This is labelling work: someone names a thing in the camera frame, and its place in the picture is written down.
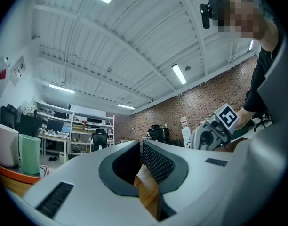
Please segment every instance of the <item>person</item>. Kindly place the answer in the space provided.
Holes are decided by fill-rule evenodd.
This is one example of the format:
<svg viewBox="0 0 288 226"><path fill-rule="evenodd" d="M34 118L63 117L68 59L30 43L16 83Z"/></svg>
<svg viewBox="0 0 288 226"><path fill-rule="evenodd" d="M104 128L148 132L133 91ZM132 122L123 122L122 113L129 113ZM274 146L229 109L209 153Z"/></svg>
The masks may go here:
<svg viewBox="0 0 288 226"><path fill-rule="evenodd" d="M270 21L265 18L260 4L255 0L209 0L209 4L220 32L229 31L242 38L252 38L262 47L252 74L248 97L237 112L238 130L245 126L256 112L266 111L257 89L265 80L265 75L279 51L284 32L277 19Z"/></svg>

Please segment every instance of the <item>black sleeve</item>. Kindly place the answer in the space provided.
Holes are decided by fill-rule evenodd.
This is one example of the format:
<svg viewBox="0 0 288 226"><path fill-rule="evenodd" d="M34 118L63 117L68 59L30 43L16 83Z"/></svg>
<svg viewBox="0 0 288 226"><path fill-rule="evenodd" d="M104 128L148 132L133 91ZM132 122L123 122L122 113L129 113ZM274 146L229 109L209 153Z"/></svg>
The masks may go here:
<svg viewBox="0 0 288 226"><path fill-rule="evenodd" d="M259 54L259 59L257 61L257 66L253 71L251 80L251 89L249 91L248 97L243 105L243 109L250 112L263 112L266 110L266 106L257 92L259 86L265 80L263 56Z"/></svg>

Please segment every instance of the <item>gray robot arm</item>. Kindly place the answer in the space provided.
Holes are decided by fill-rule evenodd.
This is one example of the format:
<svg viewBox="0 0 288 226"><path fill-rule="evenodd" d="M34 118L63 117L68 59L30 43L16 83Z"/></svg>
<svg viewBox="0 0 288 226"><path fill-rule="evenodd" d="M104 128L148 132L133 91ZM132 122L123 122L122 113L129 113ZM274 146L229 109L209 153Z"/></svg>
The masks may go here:
<svg viewBox="0 0 288 226"><path fill-rule="evenodd" d="M238 122L237 113L225 104L191 134L190 148L213 151L230 142Z"/></svg>

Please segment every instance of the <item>white cup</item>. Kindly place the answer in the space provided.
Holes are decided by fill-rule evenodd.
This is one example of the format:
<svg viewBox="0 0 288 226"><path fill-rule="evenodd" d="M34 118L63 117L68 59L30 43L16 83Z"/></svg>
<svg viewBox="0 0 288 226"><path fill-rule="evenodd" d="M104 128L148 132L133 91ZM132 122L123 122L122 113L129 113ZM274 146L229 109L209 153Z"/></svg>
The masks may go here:
<svg viewBox="0 0 288 226"><path fill-rule="evenodd" d="M18 165L18 131L0 124L0 165Z"/></svg>

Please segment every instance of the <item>black mesh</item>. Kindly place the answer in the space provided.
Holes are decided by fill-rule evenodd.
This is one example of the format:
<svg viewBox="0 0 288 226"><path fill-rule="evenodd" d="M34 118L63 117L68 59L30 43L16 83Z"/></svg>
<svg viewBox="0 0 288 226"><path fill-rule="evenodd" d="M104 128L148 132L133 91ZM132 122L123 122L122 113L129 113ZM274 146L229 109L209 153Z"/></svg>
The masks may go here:
<svg viewBox="0 0 288 226"><path fill-rule="evenodd" d="M139 163L140 144L137 144L112 163L112 170L118 177L133 185L139 171Z"/></svg>
<svg viewBox="0 0 288 226"><path fill-rule="evenodd" d="M145 165L152 174L154 180L160 184L174 170L175 164L146 144L143 145Z"/></svg>

